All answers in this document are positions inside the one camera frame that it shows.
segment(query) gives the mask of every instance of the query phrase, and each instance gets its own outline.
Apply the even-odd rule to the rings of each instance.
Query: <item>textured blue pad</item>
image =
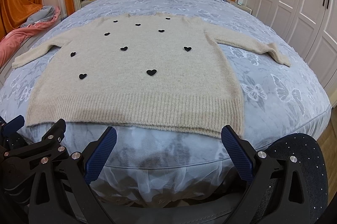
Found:
[[[95,181],[101,173],[112,149],[117,142],[117,133],[115,128],[111,128],[102,141],[98,144],[96,150],[92,153],[85,165],[84,180],[89,185]]]
[[[250,161],[237,139],[226,127],[223,127],[221,130],[221,141],[240,178],[251,184],[254,178],[253,163]]]
[[[9,121],[3,128],[2,135],[9,137],[11,133],[17,132],[25,125],[25,119],[22,115],[17,116],[16,118]]]

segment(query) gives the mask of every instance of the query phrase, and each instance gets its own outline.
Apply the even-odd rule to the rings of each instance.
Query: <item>white wardrobe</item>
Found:
[[[337,89],[337,0],[244,0],[292,46],[326,92]]]

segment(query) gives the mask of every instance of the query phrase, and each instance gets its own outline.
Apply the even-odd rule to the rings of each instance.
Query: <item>floor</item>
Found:
[[[337,108],[332,110],[330,122],[317,142],[323,152],[328,173],[330,203],[337,192]]]

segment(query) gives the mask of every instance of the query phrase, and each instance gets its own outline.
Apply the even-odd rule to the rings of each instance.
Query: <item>bed sheet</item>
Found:
[[[268,26],[229,3],[212,0],[97,0],[50,30],[34,46],[63,31],[101,16],[123,13],[150,15],[166,12],[199,16],[250,35],[263,43],[276,42],[292,66],[277,64],[267,54],[256,55],[219,45],[229,59],[244,94],[245,133],[255,149],[301,132],[317,139],[326,128],[331,105],[317,77],[298,54]],[[0,90],[0,115],[7,121],[25,116],[34,83],[58,51],[14,70]],[[19,133],[30,142],[40,141],[51,124],[23,127]],[[67,123],[62,142],[69,153],[82,151],[97,140],[107,125]],[[224,180],[233,166],[221,141],[182,132],[114,126],[117,144],[99,179],[91,186],[105,201],[164,207],[170,200],[203,199]]]

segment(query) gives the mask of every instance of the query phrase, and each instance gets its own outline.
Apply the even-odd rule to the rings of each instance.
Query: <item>person's leg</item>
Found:
[[[311,136],[291,134],[275,141],[265,152],[277,159],[297,158],[308,190],[310,223],[315,223],[328,206],[328,177],[318,143]]]

